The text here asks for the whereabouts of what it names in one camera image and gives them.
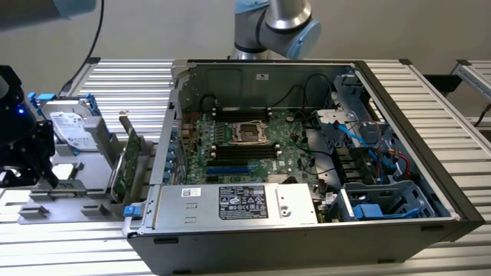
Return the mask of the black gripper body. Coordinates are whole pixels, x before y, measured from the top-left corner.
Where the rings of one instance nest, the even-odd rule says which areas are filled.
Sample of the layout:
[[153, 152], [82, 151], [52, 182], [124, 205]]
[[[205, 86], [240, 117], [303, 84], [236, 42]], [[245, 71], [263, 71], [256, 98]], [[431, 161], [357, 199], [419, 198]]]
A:
[[1, 65], [1, 150], [30, 140], [36, 124], [21, 80], [13, 68]]

